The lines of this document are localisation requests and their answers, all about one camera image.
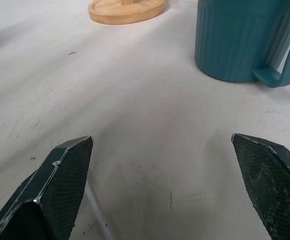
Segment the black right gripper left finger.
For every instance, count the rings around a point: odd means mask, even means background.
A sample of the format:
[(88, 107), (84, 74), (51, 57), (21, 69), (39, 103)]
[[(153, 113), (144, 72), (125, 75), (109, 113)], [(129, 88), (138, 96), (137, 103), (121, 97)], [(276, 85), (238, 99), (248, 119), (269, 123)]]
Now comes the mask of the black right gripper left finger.
[(0, 210), (0, 240), (68, 240), (84, 196), (93, 139), (56, 146)]

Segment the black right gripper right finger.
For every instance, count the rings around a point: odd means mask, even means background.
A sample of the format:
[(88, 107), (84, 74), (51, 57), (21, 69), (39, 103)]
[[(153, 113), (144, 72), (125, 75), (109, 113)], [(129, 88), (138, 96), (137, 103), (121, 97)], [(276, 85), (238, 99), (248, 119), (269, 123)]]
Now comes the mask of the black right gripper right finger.
[(247, 194), (273, 240), (290, 240), (290, 151), (255, 136), (231, 137)]

